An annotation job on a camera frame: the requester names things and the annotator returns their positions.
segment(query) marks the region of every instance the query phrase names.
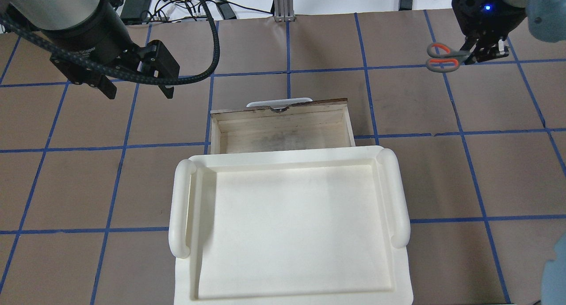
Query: wooden drawer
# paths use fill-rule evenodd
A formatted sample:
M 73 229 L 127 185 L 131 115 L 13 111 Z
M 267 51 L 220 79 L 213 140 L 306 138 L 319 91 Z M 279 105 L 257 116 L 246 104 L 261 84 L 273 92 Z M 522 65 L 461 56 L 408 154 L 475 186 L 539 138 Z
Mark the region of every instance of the wooden drawer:
M 348 100 L 210 112 L 210 154 L 355 146 Z

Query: electrical wire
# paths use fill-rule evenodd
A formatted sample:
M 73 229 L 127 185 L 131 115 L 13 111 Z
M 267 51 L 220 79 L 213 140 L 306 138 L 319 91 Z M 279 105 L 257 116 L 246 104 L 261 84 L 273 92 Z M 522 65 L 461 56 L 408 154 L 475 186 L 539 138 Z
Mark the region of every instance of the electrical wire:
M 150 22 L 163 22 L 161 20 L 154 20 L 154 17 L 159 15 L 159 12 L 162 11 L 166 5 L 170 5 L 171 3 L 178 3 L 176 1 L 179 0 L 170 0 L 168 2 L 166 2 L 166 5 L 162 5 L 161 7 L 159 7 L 159 9 L 157 8 L 159 3 L 161 3 L 164 0 L 157 0 L 157 2 L 155 3 L 155 6 L 153 8 L 153 13 L 150 15 L 150 17 L 148 18 L 148 20 L 146 21 L 146 23 L 150 23 Z M 261 12 L 261 13 L 265 13 L 267 15 L 273 15 L 270 11 L 265 11 L 265 10 L 261 10 L 261 9 L 256 9 L 256 8 L 251 8 L 251 7 L 247 7 L 245 5 L 241 5 L 238 3 L 234 3 L 232 1 L 228 1 L 228 0 L 205 0 L 206 2 L 212 2 L 214 4 L 222 4 L 222 3 L 229 3 L 232 5 L 235 5 L 236 7 L 241 7 L 242 9 L 246 9 L 246 10 L 251 10 L 251 11 L 257 11 L 257 12 Z M 200 2 L 197 6 L 197 8 L 195 9 L 195 13 L 200 13 L 200 7 L 202 6 L 202 2 Z
M 80 67 L 85 69 L 91 69 L 95 72 L 101 73 L 106 76 L 114 77 L 116 79 L 140 83 L 140 84 L 149 84 L 149 85 L 184 85 L 190 83 L 196 83 L 208 78 L 212 75 L 212 72 L 218 66 L 218 61 L 220 60 L 220 41 L 218 39 L 218 31 L 216 30 L 216 26 L 214 25 L 214 20 L 212 19 L 212 14 L 208 9 L 208 5 L 206 3 L 203 4 L 204 11 L 206 13 L 206 17 L 208 18 L 208 23 L 210 25 L 210 30 L 212 31 L 212 39 L 214 43 L 214 53 L 212 56 L 212 62 L 210 66 L 202 73 L 194 76 L 188 76 L 183 78 L 157 78 L 153 76 L 146 76 L 140 73 L 132 73 L 126 72 L 122 69 L 111 68 L 101 63 L 97 63 L 81 55 L 77 55 L 74 52 L 61 49 L 60 47 L 56 46 L 53 43 L 50 43 L 46 39 L 43 39 L 34 33 L 23 29 L 20 25 L 12 20 L 8 15 L 0 15 L 0 23 L 3 24 L 5 27 L 12 29 L 22 38 L 30 41 L 34 45 L 41 47 L 41 49 L 47 50 L 51 52 L 56 57 L 64 59 L 65 61 L 69 61 L 74 63 Z

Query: tray handle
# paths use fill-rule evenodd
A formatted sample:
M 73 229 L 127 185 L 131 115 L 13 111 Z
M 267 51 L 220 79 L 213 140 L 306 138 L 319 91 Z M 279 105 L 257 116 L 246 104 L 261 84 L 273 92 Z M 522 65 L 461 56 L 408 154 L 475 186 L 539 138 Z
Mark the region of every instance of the tray handle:
M 386 170 L 386 181 L 391 196 L 390 202 L 394 220 L 394 234 L 391 236 L 391 244 L 396 248 L 404 248 L 409 243 L 411 224 L 405 192 L 403 191 L 399 162 L 391 149 L 382 149 L 377 156 L 377 160 Z
M 179 162 L 175 170 L 168 234 L 171 253 L 179 259 L 186 259 L 191 254 L 187 246 L 187 218 L 191 179 L 195 172 L 196 165 L 188 159 Z

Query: blue tape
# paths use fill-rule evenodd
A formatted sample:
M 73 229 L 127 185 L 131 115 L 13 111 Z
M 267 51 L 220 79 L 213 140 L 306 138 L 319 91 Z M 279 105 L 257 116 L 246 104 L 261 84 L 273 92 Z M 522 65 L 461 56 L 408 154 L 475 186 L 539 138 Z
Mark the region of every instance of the blue tape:
M 544 133 L 546 130 L 540 128 L 535 130 L 471 130 L 463 132 L 465 135 L 475 134 L 517 134 L 517 133 Z
M 127 145 L 126 148 L 157 148 L 157 147 L 184 147 L 184 146 L 206 146 L 210 145 L 210 142 L 172 142 L 169 144 L 139 144 L 139 145 Z
M 434 137 L 437 136 L 459 136 L 460 133 L 459 132 L 445 132 L 445 133 L 436 133 L 434 134 Z
M 513 221 L 513 220 L 553 220 L 566 219 L 566 214 L 542 214 L 540 216 L 502 216 L 487 217 L 489 221 Z
M 542 59 L 542 60 L 518 60 L 519 63 L 554 63 L 554 62 L 566 62 L 566 59 Z
M 146 45 L 149 42 L 149 38 L 151 36 L 151 29 L 152 29 L 152 26 L 150 25 L 147 29 L 147 37 L 145 38 Z M 130 107 L 130 115 L 128 117 L 128 124 L 126 126 L 126 133 L 124 134 L 124 143 L 123 143 L 123 147 L 122 147 L 122 155 L 120 157 L 120 163 L 118 165 L 118 170 L 116 171 L 116 180 L 115 180 L 115 183 L 114 183 L 114 189 L 112 190 L 112 198 L 111 198 L 110 208 L 108 210 L 107 225 L 106 225 L 105 232 L 104 232 L 103 244 L 102 244 L 102 247 L 100 249 L 99 264 L 96 268 L 95 283 L 92 287 L 91 305 L 94 305 L 94 303 L 95 303 L 96 292 L 97 292 L 97 289 L 99 287 L 100 272 L 101 272 L 102 267 L 103 267 L 104 254 L 106 253 L 106 245 L 107 245 L 107 242 L 108 242 L 108 233 L 109 233 L 109 229 L 110 229 L 110 225 L 111 225 L 111 221 L 112 221 L 112 215 L 114 213 L 114 206 L 115 206 L 115 202 L 116 202 L 116 195 L 118 193 L 120 177 L 122 176 L 122 167 L 123 167 L 123 164 L 124 164 L 124 159 L 126 157 L 128 139 L 130 137 L 130 128 L 132 126 L 132 120 L 134 118 L 134 111 L 135 111 L 135 107 L 136 107 L 136 101 L 138 99 L 139 87 L 140 87 L 140 84 L 136 84 L 136 88 L 135 88 L 135 91 L 134 91 L 134 97 L 132 98 L 132 106 Z
M 216 31 L 220 31 L 220 21 L 216 21 Z M 204 154 L 208 154 L 208 145 L 210 145 L 210 122 L 212 121 L 212 116 L 210 112 L 212 111 L 212 99 L 214 98 L 214 72 L 210 76 L 210 89 L 208 91 L 208 111 L 207 111 L 207 129 L 206 136 L 204 136 Z
M 482 222 L 483 217 L 470 218 L 434 218 L 434 219 L 411 219 L 411 224 L 444 224 L 457 222 Z
M 285 21 L 287 32 L 287 98 L 291 98 L 291 27 L 289 21 Z
M 522 77 L 522 79 L 525 83 L 525 87 L 527 88 L 527 91 L 529 92 L 530 98 L 532 100 L 532 104 L 534 105 L 534 107 L 536 109 L 536 113 L 538 114 L 538 117 L 540 118 L 540 122 L 542 122 L 542 126 L 545 128 L 546 134 L 548 134 L 548 138 L 550 139 L 550 144 L 552 145 L 554 153 L 556 154 L 556 158 L 558 159 L 558 162 L 560 163 L 560 168 L 562 168 L 562 173 L 564 174 L 564 176 L 566 176 L 566 164 L 564 164 L 564 158 L 562 158 L 562 155 L 560 154 L 560 150 L 558 150 L 558 146 L 556 145 L 556 142 L 554 141 L 554 137 L 552 137 L 552 134 L 550 133 L 551 130 L 546 128 L 546 119 L 544 119 L 544 115 L 542 114 L 542 110 L 540 109 L 540 106 L 539 106 L 538 102 L 536 101 L 536 97 L 535 97 L 534 93 L 532 93 L 532 89 L 530 87 L 529 80 L 527 79 L 525 72 L 523 71 L 523 67 L 521 66 L 521 63 L 519 62 L 519 58 L 517 56 L 517 53 L 515 52 L 515 48 L 513 47 L 513 43 L 511 42 L 510 38 L 507 38 L 507 41 L 509 43 L 509 48 L 511 49 L 511 52 L 513 53 L 513 57 L 515 58 L 515 62 L 517 63 L 519 73 L 521 73 L 521 77 Z
M 63 89 L 63 93 L 61 94 L 61 99 L 59 100 L 59 105 L 57 106 L 57 111 L 55 112 L 55 117 L 53 118 L 51 129 L 49 130 L 49 136 L 47 137 L 47 140 L 45 142 L 45 149 L 49 147 L 49 143 L 51 142 L 51 136 L 53 136 L 53 132 L 55 131 L 55 126 L 57 125 L 57 119 L 59 118 L 59 114 L 61 113 L 61 107 L 63 106 L 63 101 L 65 100 L 65 95 L 67 94 L 68 88 L 69 88 L 69 82 L 65 84 L 65 88 Z M 26 222 L 26 216 L 28 214 L 28 210 L 30 210 L 30 204 L 32 202 L 32 198 L 34 197 L 35 188 L 37 186 L 37 180 L 39 179 L 39 174 L 41 172 L 41 168 L 43 167 L 46 154 L 47 152 L 44 151 L 41 155 L 39 166 L 37 167 L 37 171 L 34 176 L 34 182 L 32 182 L 30 194 L 28 195 L 28 200 L 26 201 L 26 206 L 24 207 L 24 212 L 22 213 L 22 218 L 20 219 L 18 232 L 22 231 L 24 227 L 24 222 Z M 14 252 L 16 251 L 16 246 L 18 245 L 19 237 L 20 234 L 19 233 L 16 234 L 16 237 L 14 239 L 14 244 L 12 245 L 12 249 L 10 249 L 10 255 L 8 255 L 8 261 L 6 262 L 6 267 L 4 267 L 4 273 L 2 274 L 2 281 L 0 281 L 0 293 L 2 293 L 2 289 L 4 288 L 4 282 L 6 281 L 6 276 L 8 275 L 8 271 L 10 270 L 10 264 L 12 263 L 12 257 L 14 257 Z
M 292 69 L 291 73 L 323 73 L 323 72 L 346 72 L 362 71 L 363 67 L 343 67 L 343 68 L 320 68 L 320 69 Z
M 18 49 L 18 44 L 20 44 L 20 39 L 22 39 L 22 37 L 20 37 L 18 35 L 18 39 L 16 39 L 16 43 L 14 44 L 14 48 L 12 49 L 12 53 L 10 53 L 10 57 L 8 58 L 8 62 L 6 62 L 6 67 L 4 67 L 4 71 L 2 72 L 2 76 L 0 76 L 0 84 L 2 84 L 2 81 L 4 80 L 4 76 L 6 76 L 6 73 L 8 73 L 8 67 L 10 67 L 10 63 L 12 63 L 12 59 L 14 58 L 14 54 L 16 54 L 16 50 Z
M 432 39 L 433 42 L 436 42 L 436 38 L 434 36 L 434 31 L 432 30 L 432 25 L 430 23 L 430 19 L 428 18 L 428 13 L 427 13 L 426 10 L 423 10 L 423 12 L 424 12 L 424 17 L 425 17 L 426 22 L 427 22 L 428 30 L 430 31 L 431 39 Z M 456 122 L 458 124 L 459 135 L 462 139 L 462 144 L 463 144 L 464 152 L 466 154 L 467 163 L 468 163 L 468 166 L 470 168 L 471 178 L 473 180 L 475 193 L 476 193 L 477 198 L 478 198 L 479 209 L 482 212 L 483 224 L 485 225 L 485 228 L 486 228 L 487 239 L 489 239 L 489 242 L 490 242 L 491 253 L 493 255 L 493 261 L 495 262 L 495 269 L 497 270 L 497 276 L 499 277 L 499 283 L 501 284 L 501 289 L 503 291 L 505 301 L 507 303 L 511 303 L 511 299 L 509 298 L 509 293 L 507 291 L 507 285 L 505 284 L 505 278 L 503 277 L 503 271 L 501 270 L 501 265 L 499 263 L 499 256 L 497 256 L 497 249 L 495 248 L 495 242 L 493 240 L 493 235 L 491 234 L 491 227 L 490 227 L 489 221 L 487 220 L 486 209 L 485 209 L 485 206 L 483 205 L 483 198 L 482 198 L 482 194 L 479 190 L 479 184 L 478 184 L 478 180 L 477 180 L 477 177 L 476 177 L 476 174 L 475 174 L 474 165 L 471 161 L 470 151 L 467 147 L 466 136 L 463 133 L 462 123 L 459 119 L 458 110 L 456 108 L 456 105 L 455 105 L 455 102 L 454 102 L 454 97 L 452 95 L 450 83 L 448 82 L 448 77 L 446 76 L 446 73 L 443 73 L 442 75 L 443 75 L 443 78 L 444 78 L 444 83 L 446 85 L 448 97 L 450 98 L 450 102 L 452 103 L 452 108 L 454 109 Z
M 426 65 L 386 65 L 380 67 L 368 67 L 367 69 L 419 68 L 419 67 L 426 67 Z
M 370 104 L 371 124 L 374 128 L 375 144 L 379 145 L 379 133 L 378 133 L 378 125 L 375 120 L 374 100 L 371 96 L 370 75 L 367 71 L 366 49 L 363 46 L 362 29 L 359 26 L 358 13 L 354 13 L 354 19 L 356 21 L 356 29 L 358 30 L 359 47 L 362 51 L 363 72 L 366 77 L 366 90 L 367 90 L 368 103 Z
M 10 153 L 40 153 L 43 152 L 45 149 L 43 148 L 35 148 L 35 149 L 2 149 L 0 150 L 0 154 L 10 154 Z
M 98 150 L 116 150 L 122 149 L 123 146 L 108 146 L 108 147 L 69 147 L 69 148 L 47 148 L 45 152 L 84 152 L 84 151 L 98 151 Z
M 50 82 L 50 83 L 28 83 L 28 84 L 5 84 L 0 85 L 0 88 L 24 88 L 29 86 L 50 86 L 50 85 L 65 85 L 67 82 Z
M 115 228 L 93 228 L 93 229 L 48 229 L 48 230 L 4 230 L 0 235 L 8 234 L 56 234 L 56 233 L 120 233 L 120 232 L 154 232 L 168 231 L 168 226 L 158 227 L 115 227 Z
M 286 71 L 265 71 L 265 72 L 247 72 L 247 73 L 214 73 L 210 77 L 228 77 L 228 76 L 253 76 L 253 75 L 273 75 L 285 74 Z
M 380 134 L 379 138 L 398 138 L 398 137 L 430 137 L 431 133 L 415 133 L 415 134 Z

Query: white tray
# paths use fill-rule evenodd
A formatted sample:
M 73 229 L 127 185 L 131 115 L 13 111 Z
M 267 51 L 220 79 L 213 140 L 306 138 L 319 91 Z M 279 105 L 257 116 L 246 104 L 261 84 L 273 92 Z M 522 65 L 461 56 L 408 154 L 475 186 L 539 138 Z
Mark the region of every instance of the white tray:
M 193 156 L 173 188 L 175 305 L 410 305 L 409 235 L 389 149 Z

